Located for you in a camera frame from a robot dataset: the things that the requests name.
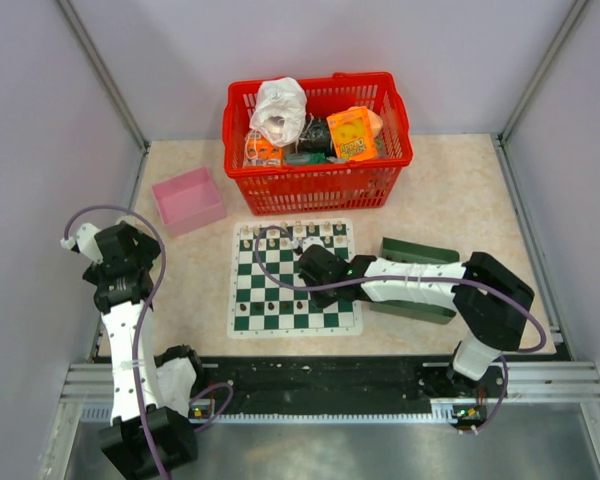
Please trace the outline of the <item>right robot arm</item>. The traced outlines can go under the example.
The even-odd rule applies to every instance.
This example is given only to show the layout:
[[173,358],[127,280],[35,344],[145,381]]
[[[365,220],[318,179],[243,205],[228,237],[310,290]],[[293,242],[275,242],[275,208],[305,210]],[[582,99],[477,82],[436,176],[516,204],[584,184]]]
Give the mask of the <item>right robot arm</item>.
[[450,377],[482,379],[504,352],[517,351],[529,323],[533,290],[493,256],[475,252],[465,262],[404,263],[373,255],[346,261],[321,245],[300,254],[299,276],[319,308],[340,301],[407,302],[461,317],[469,329],[453,353]]

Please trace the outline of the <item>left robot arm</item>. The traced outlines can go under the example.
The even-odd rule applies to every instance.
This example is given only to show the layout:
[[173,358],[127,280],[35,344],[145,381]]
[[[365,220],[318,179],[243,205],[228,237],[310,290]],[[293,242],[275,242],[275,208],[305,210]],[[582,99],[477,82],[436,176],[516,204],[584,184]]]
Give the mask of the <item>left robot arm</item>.
[[111,350],[114,397],[110,425],[99,433],[103,454],[126,479],[152,479],[195,460],[188,416],[201,361],[187,345],[153,352],[150,271],[159,243],[125,222],[105,229],[85,223],[75,249],[91,262],[83,278],[96,288]]

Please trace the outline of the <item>green white chess board mat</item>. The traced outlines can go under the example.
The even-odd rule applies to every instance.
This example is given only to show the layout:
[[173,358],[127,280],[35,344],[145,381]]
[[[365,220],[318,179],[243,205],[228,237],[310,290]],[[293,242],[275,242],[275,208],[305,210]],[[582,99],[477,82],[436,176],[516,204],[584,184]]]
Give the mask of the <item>green white chess board mat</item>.
[[[325,309],[318,309],[302,290],[297,259],[291,250],[294,238],[319,236],[328,251],[349,260],[354,254],[354,229],[346,218],[287,220],[279,231],[269,231],[257,241],[259,222],[242,222],[234,226],[232,234],[232,265],[228,302],[227,333],[234,339],[289,338],[309,336],[351,336],[363,330],[361,307],[357,303],[339,301]],[[301,300],[303,308],[296,307]],[[275,308],[268,310],[267,302]],[[289,301],[290,308],[281,308]],[[255,311],[254,302],[261,302],[261,311]],[[246,305],[241,312],[238,304]]]

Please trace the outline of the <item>red plastic shopping basket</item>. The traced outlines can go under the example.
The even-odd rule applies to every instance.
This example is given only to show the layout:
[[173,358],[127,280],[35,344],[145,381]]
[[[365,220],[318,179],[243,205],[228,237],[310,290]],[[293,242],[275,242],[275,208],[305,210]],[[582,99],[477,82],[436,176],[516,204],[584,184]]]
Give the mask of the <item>red plastic shopping basket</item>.
[[254,215],[276,215],[383,206],[403,169],[413,159],[409,119],[393,76],[388,72],[334,73],[299,81],[307,112],[317,118],[351,106],[365,106],[384,123],[384,155],[344,164],[301,167],[245,167],[244,147],[256,104],[259,80],[228,87],[222,141],[224,170]]

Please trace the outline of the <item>green tray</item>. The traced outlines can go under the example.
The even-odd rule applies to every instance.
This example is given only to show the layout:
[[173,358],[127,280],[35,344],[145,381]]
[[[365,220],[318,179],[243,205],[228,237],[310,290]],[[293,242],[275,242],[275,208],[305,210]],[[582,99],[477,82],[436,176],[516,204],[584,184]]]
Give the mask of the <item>green tray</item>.
[[[380,256],[387,260],[417,264],[448,264],[460,260],[460,254],[455,250],[411,243],[389,237],[382,239]],[[370,310],[438,325],[447,325],[455,317],[453,310],[408,301],[372,303]]]

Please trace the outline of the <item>pink plastic box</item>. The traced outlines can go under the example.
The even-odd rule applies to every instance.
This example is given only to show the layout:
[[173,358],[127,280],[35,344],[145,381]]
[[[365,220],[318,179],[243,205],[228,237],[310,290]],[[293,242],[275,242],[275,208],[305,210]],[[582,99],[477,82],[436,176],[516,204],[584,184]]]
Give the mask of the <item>pink plastic box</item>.
[[161,222],[171,238],[227,216],[219,190],[207,167],[155,183],[151,190]]

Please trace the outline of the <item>small orange patterned box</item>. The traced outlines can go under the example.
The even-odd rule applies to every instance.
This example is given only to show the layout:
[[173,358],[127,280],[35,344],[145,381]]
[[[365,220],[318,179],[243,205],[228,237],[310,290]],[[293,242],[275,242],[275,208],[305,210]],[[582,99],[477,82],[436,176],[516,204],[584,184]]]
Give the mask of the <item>small orange patterned box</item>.
[[261,133],[250,131],[245,137],[243,167],[279,167],[284,149],[271,144]]

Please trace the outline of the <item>orange snack box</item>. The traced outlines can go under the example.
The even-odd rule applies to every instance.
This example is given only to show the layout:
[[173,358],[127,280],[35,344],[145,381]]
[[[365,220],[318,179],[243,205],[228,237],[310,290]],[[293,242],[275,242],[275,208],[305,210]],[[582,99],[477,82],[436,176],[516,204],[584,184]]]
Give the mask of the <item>orange snack box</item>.
[[367,107],[356,106],[334,113],[326,122],[337,158],[361,162],[378,156],[376,138],[383,128],[383,121]]

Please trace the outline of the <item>white crumpled plastic bag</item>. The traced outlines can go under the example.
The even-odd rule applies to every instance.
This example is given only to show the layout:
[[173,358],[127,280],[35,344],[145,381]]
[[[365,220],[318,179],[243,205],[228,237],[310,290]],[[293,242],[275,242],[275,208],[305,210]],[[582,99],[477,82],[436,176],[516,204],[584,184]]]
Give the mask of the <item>white crumpled plastic bag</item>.
[[276,147],[294,144],[304,131],[307,97],[291,77],[261,83],[249,128]]

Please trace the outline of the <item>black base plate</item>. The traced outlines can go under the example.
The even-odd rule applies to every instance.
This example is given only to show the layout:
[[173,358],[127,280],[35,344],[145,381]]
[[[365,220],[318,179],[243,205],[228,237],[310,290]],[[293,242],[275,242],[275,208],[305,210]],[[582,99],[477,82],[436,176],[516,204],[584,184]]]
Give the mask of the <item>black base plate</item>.
[[453,374],[447,356],[203,356],[193,397],[230,382],[226,414],[428,413],[430,402],[495,400],[502,370],[490,366],[479,381]]

